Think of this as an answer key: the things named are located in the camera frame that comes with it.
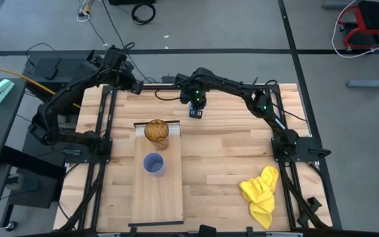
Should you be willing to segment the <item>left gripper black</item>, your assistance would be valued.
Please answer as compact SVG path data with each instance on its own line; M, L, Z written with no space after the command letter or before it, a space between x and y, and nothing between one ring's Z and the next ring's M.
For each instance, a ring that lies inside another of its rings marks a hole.
M105 66L108 73L105 82L117 88L130 88L130 91L140 95L143 82L136 81L133 74L134 66L127 60L127 56L119 48L111 47L105 55Z

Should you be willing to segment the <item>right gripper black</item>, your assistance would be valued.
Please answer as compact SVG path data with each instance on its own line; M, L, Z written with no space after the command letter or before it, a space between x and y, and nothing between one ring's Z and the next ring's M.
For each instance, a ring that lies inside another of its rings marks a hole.
M203 90L182 90L180 92L180 102L182 104L189 104L194 110L197 110L196 114L194 110L189 112L191 118L201 119L203 116L203 109L207 104L206 92Z

